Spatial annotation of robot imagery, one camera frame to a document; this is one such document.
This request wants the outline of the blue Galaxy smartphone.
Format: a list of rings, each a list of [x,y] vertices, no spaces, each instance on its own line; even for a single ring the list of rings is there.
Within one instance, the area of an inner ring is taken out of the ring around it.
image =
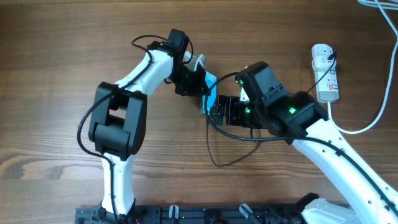
[[[205,72],[205,82],[206,86],[210,88],[217,81],[217,77],[210,72]],[[205,109],[210,112],[211,107],[214,105],[216,100],[216,87],[213,87],[208,94],[208,101],[205,103],[205,95],[202,96],[202,109],[201,112],[205,114]]]

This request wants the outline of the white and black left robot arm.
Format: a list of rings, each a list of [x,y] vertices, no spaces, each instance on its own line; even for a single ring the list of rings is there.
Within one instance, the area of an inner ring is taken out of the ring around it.
[[[155,37],[144,47],[144,58],[116,83],[98,85],[88,138],[95,145],[104,169],[104,197],[100,210],[107,220],[127,220],[134,213],[132,189],[134,156],[146,134],[147,102],[162,83],[170,81],[181,96],[208,96],[202,55],[187,54],[189,37],[172,29],[167,38]]]

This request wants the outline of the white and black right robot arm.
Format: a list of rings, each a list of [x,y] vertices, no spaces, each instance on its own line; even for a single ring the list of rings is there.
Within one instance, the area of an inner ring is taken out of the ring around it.
[[[289,95],[262,61],[232,75],[249,98],[242,110],[246,126],[267,129],[271,136],[266,142],[285,141],[296,148],[350,205],[308,195],[298,210],[306,223],[397,223],[397,191],[350,146],[311,95]]]

